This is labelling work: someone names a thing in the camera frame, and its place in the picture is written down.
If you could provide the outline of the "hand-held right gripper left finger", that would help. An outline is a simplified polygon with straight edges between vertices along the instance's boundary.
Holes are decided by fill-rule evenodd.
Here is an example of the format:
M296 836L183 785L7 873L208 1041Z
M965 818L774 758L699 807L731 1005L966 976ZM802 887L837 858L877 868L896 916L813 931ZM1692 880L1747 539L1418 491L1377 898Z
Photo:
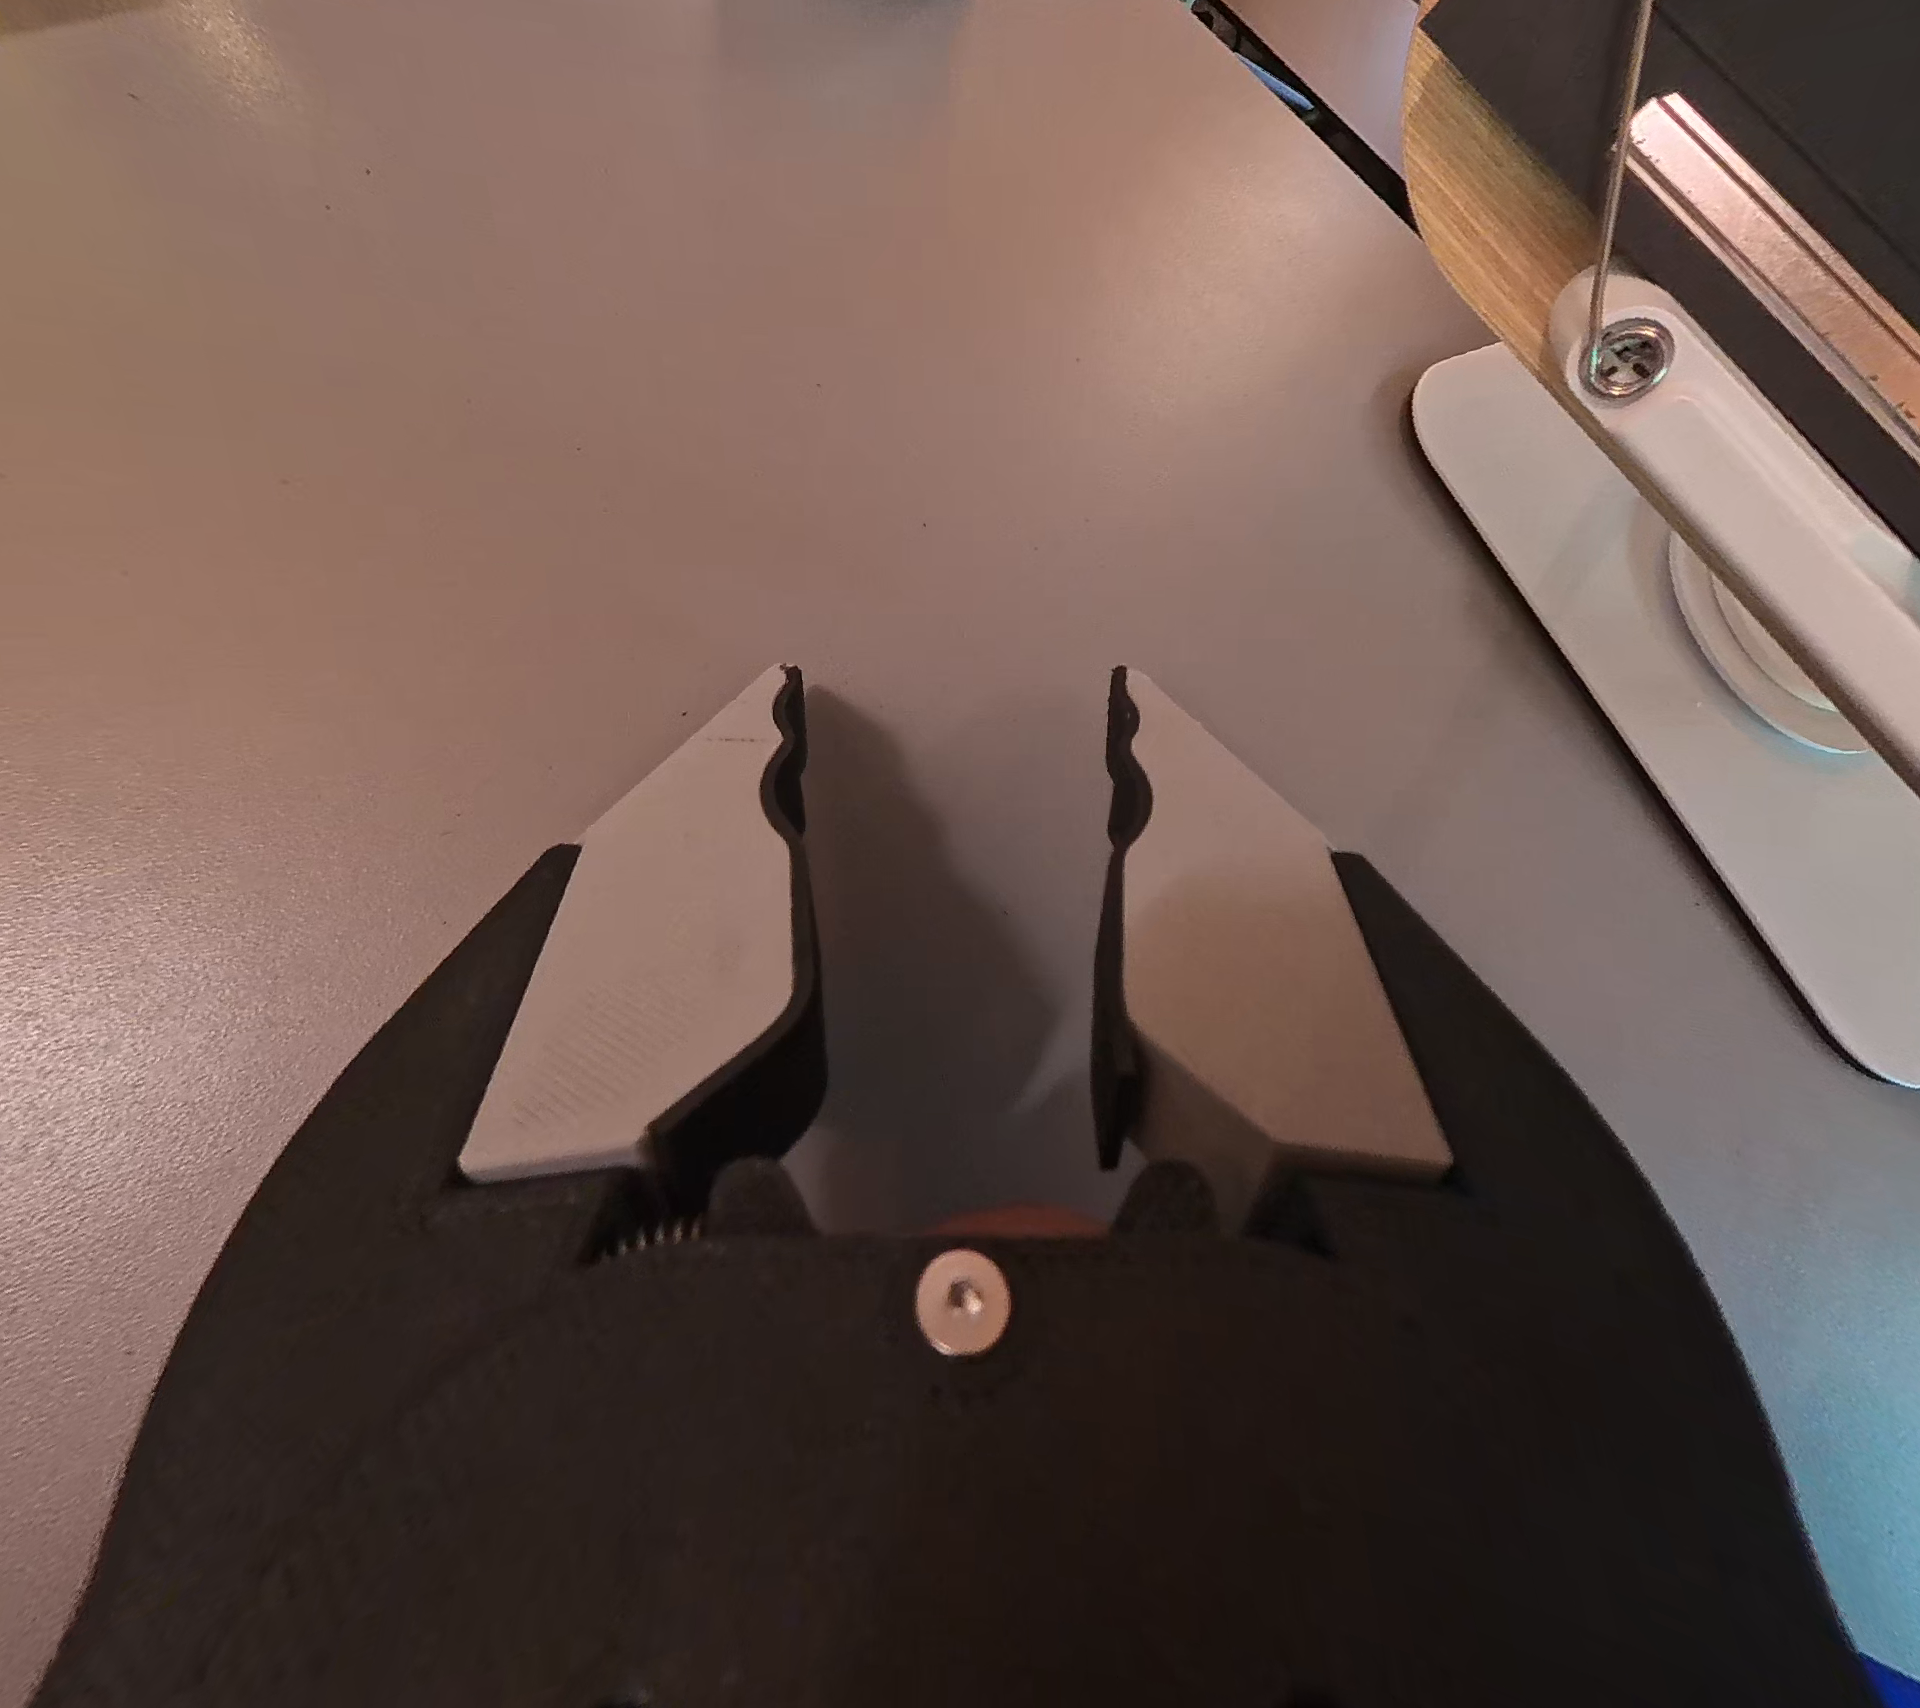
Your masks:
M708 1195L828 1093L804 675L767 668L584 834L458 1156Z

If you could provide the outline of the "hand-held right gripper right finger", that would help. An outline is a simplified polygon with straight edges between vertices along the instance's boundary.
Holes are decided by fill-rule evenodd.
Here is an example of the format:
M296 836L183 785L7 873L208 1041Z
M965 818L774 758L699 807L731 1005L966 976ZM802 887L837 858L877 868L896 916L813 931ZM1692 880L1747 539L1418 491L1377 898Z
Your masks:
M1097 1162L1432 1186L1432 1101L1329 839L1144 671L1109 686L1093 957Z

